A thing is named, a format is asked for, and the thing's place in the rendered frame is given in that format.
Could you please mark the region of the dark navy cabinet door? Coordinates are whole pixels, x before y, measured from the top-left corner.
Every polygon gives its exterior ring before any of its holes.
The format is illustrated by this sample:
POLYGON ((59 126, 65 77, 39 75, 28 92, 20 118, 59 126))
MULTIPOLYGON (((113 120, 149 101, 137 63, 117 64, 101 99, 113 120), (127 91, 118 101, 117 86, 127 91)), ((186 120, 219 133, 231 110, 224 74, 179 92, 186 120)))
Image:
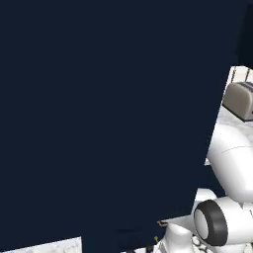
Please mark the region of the dark navy cabinet door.
POLYGON ((0 252, 150 244, 224 189, 205 164, 252 0, 0 0, 0 252))

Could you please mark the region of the grey toaster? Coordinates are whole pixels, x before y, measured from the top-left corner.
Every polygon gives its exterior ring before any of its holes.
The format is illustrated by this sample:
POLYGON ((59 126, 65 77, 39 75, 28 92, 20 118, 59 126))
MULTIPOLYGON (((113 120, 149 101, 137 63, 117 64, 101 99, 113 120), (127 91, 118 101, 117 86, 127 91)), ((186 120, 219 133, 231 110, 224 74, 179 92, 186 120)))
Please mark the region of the grey toaster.
POLYGON ((222 105, 244 122, 253 122, 253 83, 230 83, 224 93, 222 105))

